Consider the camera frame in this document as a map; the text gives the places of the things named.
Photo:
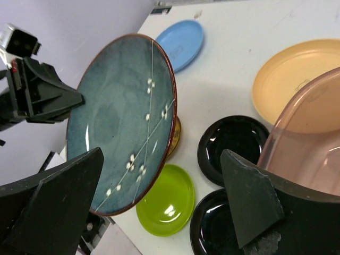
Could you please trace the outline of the dark teal blossom plate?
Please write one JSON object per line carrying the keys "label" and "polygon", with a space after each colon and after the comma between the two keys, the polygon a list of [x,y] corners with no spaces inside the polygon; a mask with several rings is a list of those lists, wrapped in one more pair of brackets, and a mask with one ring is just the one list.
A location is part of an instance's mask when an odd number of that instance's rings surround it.
{"label": "dark teal blossom plate", "polygon": [[165,164],[177,116],[174,71],[155,40],[128,34],[97,54],[78,92],[85,104],[71,111],[66,157],[102,150],[103,169],[90,210],[121,214],[147,194]]}

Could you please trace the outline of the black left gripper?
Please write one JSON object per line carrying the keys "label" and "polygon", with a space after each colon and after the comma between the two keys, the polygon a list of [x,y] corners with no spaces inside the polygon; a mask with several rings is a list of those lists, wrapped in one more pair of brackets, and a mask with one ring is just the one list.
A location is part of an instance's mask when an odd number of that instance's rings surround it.
{"label": "black left gripper", "polygon": [[71,109],[85,104],[83,95],[62,82],[53,66],[29,57],[23,61],[15,58],[10,64],[1,70],[1,80],[7,80],[7,88],[1,92],[1,132],[24,120],[62,122],[69,117]]}

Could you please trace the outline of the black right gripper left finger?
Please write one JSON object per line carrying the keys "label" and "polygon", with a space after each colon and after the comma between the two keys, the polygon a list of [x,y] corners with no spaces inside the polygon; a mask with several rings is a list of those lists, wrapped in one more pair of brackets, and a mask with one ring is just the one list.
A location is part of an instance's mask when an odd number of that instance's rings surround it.
{"label": "black right gripper left finger", "polygon": [[1,254],[75,254],[104,163],[97,147],[1,186]]}

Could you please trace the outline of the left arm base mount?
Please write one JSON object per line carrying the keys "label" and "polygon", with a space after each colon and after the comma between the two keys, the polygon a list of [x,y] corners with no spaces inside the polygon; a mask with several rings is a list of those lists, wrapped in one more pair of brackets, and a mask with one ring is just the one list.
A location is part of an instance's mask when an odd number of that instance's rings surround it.
{"label": "left arm base mount", "polygon": [[88,213],[76,254],[91,254],[111,225],[115,225],[111,217]]}

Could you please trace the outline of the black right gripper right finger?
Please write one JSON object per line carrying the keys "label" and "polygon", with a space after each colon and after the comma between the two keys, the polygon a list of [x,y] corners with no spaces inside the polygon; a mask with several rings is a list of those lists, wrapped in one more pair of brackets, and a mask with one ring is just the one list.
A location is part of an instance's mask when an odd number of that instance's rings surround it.
{"label": "black right gripper right finger", "polygon": [[339,254],[339,197],[305,188],[225,149],[224,185],[245,254]]}

